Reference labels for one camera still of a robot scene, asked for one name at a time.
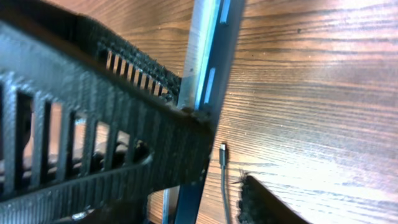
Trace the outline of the blue Galaxy smartphone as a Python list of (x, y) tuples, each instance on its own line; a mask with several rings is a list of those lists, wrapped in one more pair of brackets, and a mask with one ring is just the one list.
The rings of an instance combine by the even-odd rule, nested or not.
[[(177, 106), (204, 112), (216, 130), (228, 86), (244, 1), (195, 1)], [(194, 184), (164, 190), (162, 223), (195, 223), (208, 172)]]

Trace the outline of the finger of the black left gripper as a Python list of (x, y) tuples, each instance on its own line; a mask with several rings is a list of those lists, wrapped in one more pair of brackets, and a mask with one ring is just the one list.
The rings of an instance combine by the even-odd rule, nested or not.
[(4, 8), (15, 10), (97, 61), (104, 52), (115, 53), (165, 89), (162, 99), (178, 101), (182, 79), (99, 21), (45, 1), (1, 1)]
[(1, 19), (2, 223), (51, 223), (198, 182), (214, 134), (75, 45)]

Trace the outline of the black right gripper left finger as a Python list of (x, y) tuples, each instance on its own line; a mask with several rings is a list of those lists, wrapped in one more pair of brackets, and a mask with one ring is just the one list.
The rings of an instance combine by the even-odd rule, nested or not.
[(140, 198), (129, 202), (115, 202), (94, 210), (77, 213), (54, 221), (54, 224), (141, 224), (149, 223), (147, 217), (148, 199)]

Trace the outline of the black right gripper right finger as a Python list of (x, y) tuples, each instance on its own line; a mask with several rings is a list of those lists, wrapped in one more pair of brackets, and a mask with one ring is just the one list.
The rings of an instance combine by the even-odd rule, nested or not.
[(237, 220), (245, 224), (310, 224), (248, 172), (239, 180)]

